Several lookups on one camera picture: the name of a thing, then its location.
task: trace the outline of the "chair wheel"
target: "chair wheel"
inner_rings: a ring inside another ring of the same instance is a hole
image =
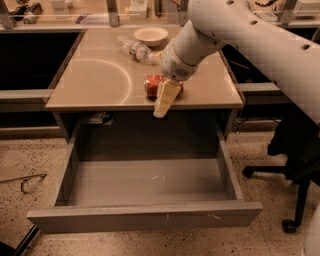
[[[242,170],[242,175],[245,176],[246,178],[251,178],[252,174],[254,173],[254,171],[250,168],[245,167],[243,170]]]
[[[293,220],[283,220],[282,230],[285,233],[295,233],[297,231],[297,226]]]

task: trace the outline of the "black chair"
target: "black chair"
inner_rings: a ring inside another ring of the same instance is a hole
[[[294,233],[303,218],[311,182],[320,186],[320,129],[299,108],[292,105],[278,125],[268,146],[268,155],[286,154],[285,166],[247,166],[242,173],[250,178],[255,172],[279,173],[299,185],[295,219],[283,220],[286,233]]]

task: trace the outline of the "terrazzo floor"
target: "terrazzo floor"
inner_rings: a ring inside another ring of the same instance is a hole
[[[263,174],[246,179],[247,165],[282,165],[285,157],[267,155],[272,128],[246,128],[231,133],[227,146],[246,201],[259,201],[263,211],[249,227],[178,231],[44,234],[39,232],[24,255],[301,255],[312,214],[320,201],[320,189],[311,184],[303,223],[294,234],[285,234],[281,221],[294,217],[297,186],[282,175]],[[0,241],[17,247],[32,224],[31,209],[49,206],[56,177],[61,171],[66,142],[58,130],[0,131],[0,180],[38,173],[41,182],[30,182],[29,193],[20,182],[0,184]]]

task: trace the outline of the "yellow object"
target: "yellow object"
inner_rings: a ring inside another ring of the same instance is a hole
[[[166,80],[159,84],[158,96],[153,112],[155,117],[162,118],[166,115],[171,104],[179,94],[180,89],[179,82],[174,80]]]

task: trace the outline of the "speckled floor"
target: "speckled floor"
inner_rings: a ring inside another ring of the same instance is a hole
[[[56,130],[0,131],[0,180],[47,173],[42,182],[30,182],[28,194],[20,182],[0,185],[0,241],[16,247],[32,227],[26,219],[31,209],[49,206],[57,189],[65,141]],[[240,129],[227,145],[246,201],[260,201],[263,211],[249,227],[179,231],[118,232],[90,234],[44,234],[39,232],[25,255],[300,255],[305,230],[320,189],[309,189],[303,224],[295,234],[285,234],[281,220],[294,217],[297,186],[281,175],[262,175],[250,180],[241,174],[246,165],[282,165],[284,156],[267,156],[273,136],[270,129]]]

